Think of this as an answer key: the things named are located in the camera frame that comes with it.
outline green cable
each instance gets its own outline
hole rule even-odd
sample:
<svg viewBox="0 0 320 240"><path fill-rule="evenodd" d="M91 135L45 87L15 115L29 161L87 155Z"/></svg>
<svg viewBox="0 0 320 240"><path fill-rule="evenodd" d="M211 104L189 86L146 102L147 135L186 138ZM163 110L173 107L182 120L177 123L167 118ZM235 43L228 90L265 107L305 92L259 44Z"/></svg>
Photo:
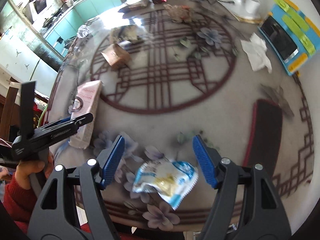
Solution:
<svg viewBox="0 0 320 240"><path fill-rule="evenodd" d="M48 108L48 104L45 106L45 108L44 108L44 110L42 111L42 114L41 114L41 116L40 116L40 118L39 118L38 128L40 127L40 124L41 124L42 118L43 118L43 116L44 116L45 112L47 111L47 108Z"/></svg>

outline human hand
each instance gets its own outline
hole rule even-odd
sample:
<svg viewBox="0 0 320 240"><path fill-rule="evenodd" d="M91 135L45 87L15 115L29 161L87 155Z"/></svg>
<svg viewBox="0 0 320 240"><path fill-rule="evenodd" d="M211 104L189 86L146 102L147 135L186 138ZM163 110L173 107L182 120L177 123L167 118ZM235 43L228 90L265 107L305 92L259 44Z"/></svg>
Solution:
<svg viewBox="0 0 320 240"><path fill-rule="evenodd" d="M31 173L38 173L43 170L45 163L43 161L20 161L17 166L17 170L14 174L14 177L18 185L23 189L31 189L29 175ZM49 178L51 172L53 171L53 154L49 152L48 155L48 165L44 171L45 177Z"/></svg>
<svg viewBox="0 0 320 240"><path fill-rule="evenodd" d="M3 176L8 175L9 171L6 167L0 166L0 180L2 179Z"/></svg>

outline green sticky note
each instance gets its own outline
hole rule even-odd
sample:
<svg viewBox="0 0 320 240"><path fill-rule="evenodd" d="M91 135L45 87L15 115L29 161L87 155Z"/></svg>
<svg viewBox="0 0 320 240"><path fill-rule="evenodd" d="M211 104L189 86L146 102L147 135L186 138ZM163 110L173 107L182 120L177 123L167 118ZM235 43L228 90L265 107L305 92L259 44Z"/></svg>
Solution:
<svg viewBox="0 0 320 240"><path fill-rule="evenodd" d="M295 23L303 30L308 31L309 25L306 23L306 21L291 7L287 11L287 14L290 15L290 17L295 21Z"/></svg>
<svg viewBox="0 0 320 240"><path fill-rule="evenodd" d="M289 4L287 4L284 0L274 0L274 2L279 5L279 7L287 12L290 9Z"/></svg>
<svg viewBox="0 0 320 240"><path fill-rule="evenodd" d="M300 27L292 20L288 15L282 17L284 23L289 27L289 29L298 37L303 47L306 49L308 54L312 56L316 52L316 48L311 42L311 40L305 35L305 33L300 29Z"/></svg>

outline blue and white wrapper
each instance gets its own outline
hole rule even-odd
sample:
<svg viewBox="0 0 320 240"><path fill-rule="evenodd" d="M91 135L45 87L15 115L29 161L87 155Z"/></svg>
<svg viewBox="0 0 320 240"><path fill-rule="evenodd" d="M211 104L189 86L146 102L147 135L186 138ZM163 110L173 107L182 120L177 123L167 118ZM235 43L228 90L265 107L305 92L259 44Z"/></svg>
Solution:
<svg viewBox="0 0 320 240"><path fill-rule="evenodd" d="M144 163L137 172L133 192L155 193L176 210L198 180L198 169L187 162L167 159Z"/></svg>

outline snack packet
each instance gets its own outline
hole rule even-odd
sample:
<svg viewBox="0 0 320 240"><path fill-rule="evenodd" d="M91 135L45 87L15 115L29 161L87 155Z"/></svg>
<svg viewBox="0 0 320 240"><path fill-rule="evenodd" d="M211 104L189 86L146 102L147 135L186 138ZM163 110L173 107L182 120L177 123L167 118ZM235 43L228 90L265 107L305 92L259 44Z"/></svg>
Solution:
<svg viewBox="0 0 320 240"><path fill-rule="evenodd" d="M174 210L198 180L198 169L187 162L167 159L144 163L133 183L133 192L158 192Z"/></svg>
<svg viewBox="0 0 320 240"><path fill-rule="evenodd" d="M86 149L90 144L101 89L101 80L90 81L77 88L78 93L73 104L71 119L91 113L93 121L81 126L78 132L70 137L69 144L74 148Z"/></svg>
<svg viewBox="0 0 320 240"><path fill-rule="evenodd" d="M132 43L138 42L137 29L137 25L126 25L112 28L109 37L110 44L116 44L122 41L130 41Z"/></svg>

